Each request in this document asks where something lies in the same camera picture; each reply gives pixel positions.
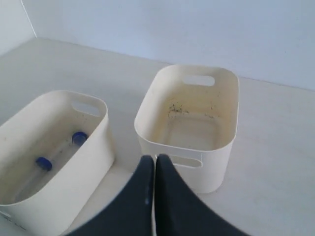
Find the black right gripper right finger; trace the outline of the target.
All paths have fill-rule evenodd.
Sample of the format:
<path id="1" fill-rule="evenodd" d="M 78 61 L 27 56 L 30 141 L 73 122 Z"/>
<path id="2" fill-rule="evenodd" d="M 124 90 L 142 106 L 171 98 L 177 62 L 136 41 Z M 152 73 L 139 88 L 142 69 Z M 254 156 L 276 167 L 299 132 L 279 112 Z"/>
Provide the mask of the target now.
<path id="1" fill-rule="evenodd" d="M 247 235 L 204 204 L 166 154 L 157 157 L 154 202 L 158 236 Z"/>

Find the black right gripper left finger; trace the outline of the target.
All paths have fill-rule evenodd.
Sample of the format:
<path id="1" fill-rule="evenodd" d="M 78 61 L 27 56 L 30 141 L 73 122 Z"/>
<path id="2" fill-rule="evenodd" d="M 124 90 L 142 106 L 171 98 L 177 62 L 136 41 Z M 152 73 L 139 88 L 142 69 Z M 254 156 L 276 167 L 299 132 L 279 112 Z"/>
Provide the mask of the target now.
<path id="1" fill-rule="evenodd" d="M 94 218 L 70 236 L 151 236 L 155 164 L 143 155 L 130 180 Z"/>

